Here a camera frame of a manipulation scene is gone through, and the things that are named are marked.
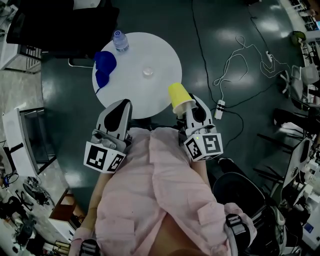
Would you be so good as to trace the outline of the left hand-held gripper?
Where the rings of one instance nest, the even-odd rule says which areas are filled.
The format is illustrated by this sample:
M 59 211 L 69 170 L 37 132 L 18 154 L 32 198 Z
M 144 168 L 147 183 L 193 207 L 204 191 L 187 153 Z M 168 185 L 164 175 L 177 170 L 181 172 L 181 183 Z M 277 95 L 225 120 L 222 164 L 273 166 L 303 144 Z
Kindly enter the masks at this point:
M 85 145 L 83 164 L 86 167 L 104 174 L 116 173 L 132 142 L 127 133 L 132 109 L 131 101 L 122 99 L 100 113 L 91 141 Z

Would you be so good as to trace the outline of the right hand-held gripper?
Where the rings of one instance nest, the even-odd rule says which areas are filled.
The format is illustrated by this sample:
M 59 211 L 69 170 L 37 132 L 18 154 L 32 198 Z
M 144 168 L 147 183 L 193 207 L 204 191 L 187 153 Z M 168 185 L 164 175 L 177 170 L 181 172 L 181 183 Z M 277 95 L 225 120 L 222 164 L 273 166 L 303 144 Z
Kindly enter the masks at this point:
M 188 129 L 185 132 L 184 149 L 193 162 L 211 160 L 224 152 L 222 136 L 212 123 L 209 107 L 194 94 L 189 95 L 195 100 L 196 107 L 193 108 L 191 104 L 186 105 L 185 124 Z M 209 125 L 195 128 L 194 121 L 202 125 Z

